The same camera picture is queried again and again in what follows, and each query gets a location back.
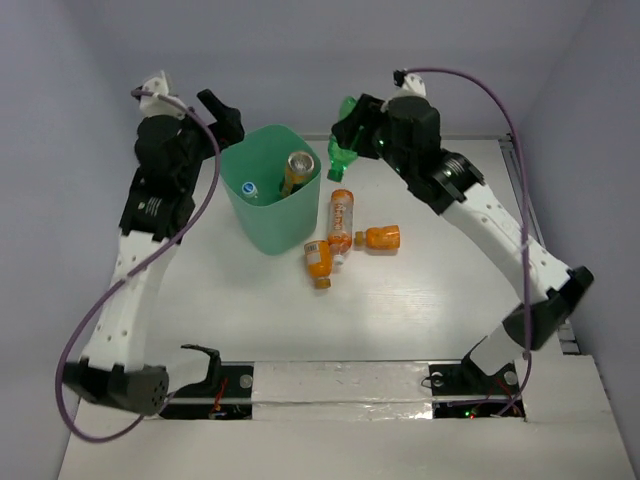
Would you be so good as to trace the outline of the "clear crushed plastic bottle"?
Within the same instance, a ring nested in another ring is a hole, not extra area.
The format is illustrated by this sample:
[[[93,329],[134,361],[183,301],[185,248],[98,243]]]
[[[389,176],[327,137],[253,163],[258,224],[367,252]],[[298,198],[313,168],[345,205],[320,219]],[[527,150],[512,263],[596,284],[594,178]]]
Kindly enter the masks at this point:
[[[258,197],[258,188],[254,182],[247,181],[242,184],[241,193],[247,199],[255,199]]]

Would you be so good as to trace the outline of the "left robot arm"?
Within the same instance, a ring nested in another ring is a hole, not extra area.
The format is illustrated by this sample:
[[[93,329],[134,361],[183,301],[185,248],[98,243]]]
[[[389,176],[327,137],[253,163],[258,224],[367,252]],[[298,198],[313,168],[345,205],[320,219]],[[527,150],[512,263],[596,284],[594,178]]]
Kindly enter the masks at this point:
[[[183,388],[209,395],[221,383],[220,354],[213,348],[183,344],[185,357],[165,366],[148,364],[145,347],[164,274],[206,208],[194,201],[202,163],[241,142],[244,128],[240,111],[209,89],[197,98],[213,116],[211,124],[160,89],[141,87],[132,95],[144,118],[111,286],[88,314],[97,323],[79,359],[62,359],[56,383],[88,403],[152,416]]]

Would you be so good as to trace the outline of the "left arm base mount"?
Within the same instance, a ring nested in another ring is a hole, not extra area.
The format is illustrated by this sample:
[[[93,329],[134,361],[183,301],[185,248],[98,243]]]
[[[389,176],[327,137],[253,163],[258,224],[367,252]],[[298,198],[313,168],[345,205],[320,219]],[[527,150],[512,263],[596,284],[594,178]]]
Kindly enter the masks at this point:
[[[218,350],[195,344],[182,349],[209,357],[206,377],[179,389],[159,413],[166,420],[251,420],[253,362],[223,362]]]

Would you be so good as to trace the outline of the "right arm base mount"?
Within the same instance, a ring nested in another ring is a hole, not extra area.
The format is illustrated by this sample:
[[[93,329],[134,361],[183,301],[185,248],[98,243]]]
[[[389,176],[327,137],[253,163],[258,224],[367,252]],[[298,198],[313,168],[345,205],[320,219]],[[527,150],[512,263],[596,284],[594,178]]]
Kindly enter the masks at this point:
[[[435,419],[525,417],[520,399],[501,413],[519,393],[520,382],[513,363],[492,376],[468,373],[460,362],[430,364],[420,386],[432,396]]]

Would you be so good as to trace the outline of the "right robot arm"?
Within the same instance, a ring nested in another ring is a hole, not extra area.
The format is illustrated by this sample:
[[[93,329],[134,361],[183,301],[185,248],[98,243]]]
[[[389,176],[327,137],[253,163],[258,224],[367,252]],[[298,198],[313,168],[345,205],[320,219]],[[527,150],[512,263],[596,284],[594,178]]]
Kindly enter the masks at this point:
[[[463,358],[462,384],[482,392],[525,352],[541,349],[594,281],[551,255],[499,204],[481,172],[441,145],[440,113],[419,95],[388,102],[364,94],[331,128],[337,143],[384,160],[409,192],[465,234],[511,284],[519,305]]]

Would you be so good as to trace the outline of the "orange bottle blue label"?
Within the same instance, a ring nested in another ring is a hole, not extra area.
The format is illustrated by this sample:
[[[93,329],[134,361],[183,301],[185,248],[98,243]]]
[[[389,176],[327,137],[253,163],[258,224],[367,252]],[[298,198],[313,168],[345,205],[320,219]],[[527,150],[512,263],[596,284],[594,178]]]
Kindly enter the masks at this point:
[[[280,184],[281,198],[286,198],[302,188],[315,170],[315,160],[305,151],[292,152],[286,161],[284,176]]]

